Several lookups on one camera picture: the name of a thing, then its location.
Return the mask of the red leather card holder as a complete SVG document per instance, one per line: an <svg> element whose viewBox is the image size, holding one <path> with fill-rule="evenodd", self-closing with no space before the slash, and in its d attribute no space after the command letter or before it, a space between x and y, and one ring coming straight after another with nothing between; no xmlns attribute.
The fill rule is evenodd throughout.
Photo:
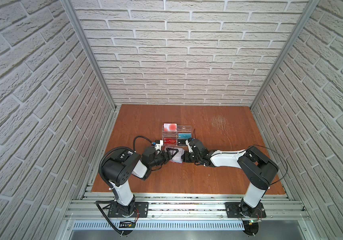
<svg viewBox="0 0 343 240"><path fill-rule="evenodd" d="M183 156L185 154L185 150L183 148L166 148L165 150L170 155L170 162L178 164L183 163Z"/></svg>

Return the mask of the clear acrylic card organizer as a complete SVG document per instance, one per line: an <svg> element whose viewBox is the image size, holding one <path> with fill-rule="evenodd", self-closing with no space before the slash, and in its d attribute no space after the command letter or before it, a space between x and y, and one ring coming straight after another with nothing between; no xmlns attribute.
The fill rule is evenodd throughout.
<svg viewBox="0 0 343 240"><path fill-rule="evenodd" d="M193 133L193 129L191 126L186 126L186 125L178 125L178 131L177 132L164 132L162 130L162 137L161 137L161 140L163 140L163 138L177 138L177 140L179 139L178 138L178 133ZM164 146L179 146L178 144L176 145L165 145L163 143Z"/></svg>

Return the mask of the white pink circle card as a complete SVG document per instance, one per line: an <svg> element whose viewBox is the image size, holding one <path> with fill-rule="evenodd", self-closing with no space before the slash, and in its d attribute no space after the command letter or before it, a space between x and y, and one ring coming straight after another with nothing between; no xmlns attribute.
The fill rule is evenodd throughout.
<svg viewBox="0 0 343 240"><path fill-rule="evenodd" d="M177 132L178 131L178 125L175 123L172 124L163 124L164 132Z"/></svg>

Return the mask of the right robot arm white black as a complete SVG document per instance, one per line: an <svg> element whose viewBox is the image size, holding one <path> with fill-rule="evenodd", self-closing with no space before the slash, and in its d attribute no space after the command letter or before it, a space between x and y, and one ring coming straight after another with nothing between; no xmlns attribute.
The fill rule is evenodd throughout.
<svg viewBox="0 0 343 240"><path fill-rule="evenodd" d="M238 168L244 172L250 184L240 203L242 211L254 210L258 206L279 170L278 165L254 145L240 151L209 151L195 138L187 139L186 145L188 152L183 157L186 163L212 168Z"/></svg>

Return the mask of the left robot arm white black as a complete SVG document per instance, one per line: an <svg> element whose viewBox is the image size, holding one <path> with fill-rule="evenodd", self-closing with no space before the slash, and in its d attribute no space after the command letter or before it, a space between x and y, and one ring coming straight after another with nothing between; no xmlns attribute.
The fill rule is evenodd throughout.
<svg viewBox="0 0 343 240"><path fill-rule="evenodd" d="M177 148L147 147L142 154L128 147L117 147L108 151L101 159L98 174L114 193L113 206L124 216L134 212L135 196L128 179L135 176L145 181L155 167L162 167L182 150Z"/></svg>

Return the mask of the black VIP card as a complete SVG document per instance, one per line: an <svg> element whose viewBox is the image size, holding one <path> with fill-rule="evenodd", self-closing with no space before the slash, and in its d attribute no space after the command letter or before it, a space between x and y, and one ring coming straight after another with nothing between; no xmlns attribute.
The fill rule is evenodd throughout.
<svg viewBox="0 0 343 240"><path fill-rule="evenodd" d="M189 143L189 139L178 139L179 146L187 146Z"/></svg>

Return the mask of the red card in organizer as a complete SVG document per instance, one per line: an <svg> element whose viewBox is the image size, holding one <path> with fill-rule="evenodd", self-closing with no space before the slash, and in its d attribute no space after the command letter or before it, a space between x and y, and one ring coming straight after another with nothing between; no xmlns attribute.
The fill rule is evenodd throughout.
<svg viewBox="0 0 343 240"><path fill-rule="evenodd" d="M176 145L178 142L177 138L163 138L163 143L165 145Z"/></svg>

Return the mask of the teal VIP card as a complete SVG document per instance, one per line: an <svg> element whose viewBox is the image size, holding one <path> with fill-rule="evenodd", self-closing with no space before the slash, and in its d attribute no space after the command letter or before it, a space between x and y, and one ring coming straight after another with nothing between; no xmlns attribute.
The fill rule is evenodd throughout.
<svg viewBox="0 0 343 240"><path fill-rule="evenodd" d="M191 133L178 133L178 138L179 139L189 139L192 137Z"/></svg>

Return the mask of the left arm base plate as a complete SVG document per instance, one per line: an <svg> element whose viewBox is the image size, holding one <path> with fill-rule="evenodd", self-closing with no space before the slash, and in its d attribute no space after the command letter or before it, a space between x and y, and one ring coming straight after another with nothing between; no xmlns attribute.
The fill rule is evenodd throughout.
<svg viewBox="0 0 343 240"><path fill-rule="evenodd" d="M149 202L135 202L130 203L128 206L120 205L117 202L109 206L109 218L146 218L148 214Z"/></svg>

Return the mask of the aluminium rail frame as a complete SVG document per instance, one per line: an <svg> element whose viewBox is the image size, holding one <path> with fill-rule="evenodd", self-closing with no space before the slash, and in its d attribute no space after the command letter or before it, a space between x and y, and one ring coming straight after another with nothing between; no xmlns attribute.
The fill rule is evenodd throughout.
<svg viewBox="0 0 343 240"><path fill-rule="evenodd" d="M140 214L137 231L242 231L252 224L281 221L298 224L307 240L320 239L303 203L286 195L265 195L250 217L237 211L241 195L136 193L135 197ZM86 191L82 199L72 200L55 239L68 240L76 230L111 230L95 202L104 207L113 199L112 192Z"/></svg>

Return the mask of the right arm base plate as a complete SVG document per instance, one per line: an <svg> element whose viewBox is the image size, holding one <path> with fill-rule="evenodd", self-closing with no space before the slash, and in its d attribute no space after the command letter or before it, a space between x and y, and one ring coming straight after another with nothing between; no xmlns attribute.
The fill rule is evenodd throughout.
<svg viewBox="0 0 343 240"><path fill-rule="evenodd" d="M254 208L243 202L226 202L225 210L228 218L264 219L267 217L262 202L259 202Z"/></svg>

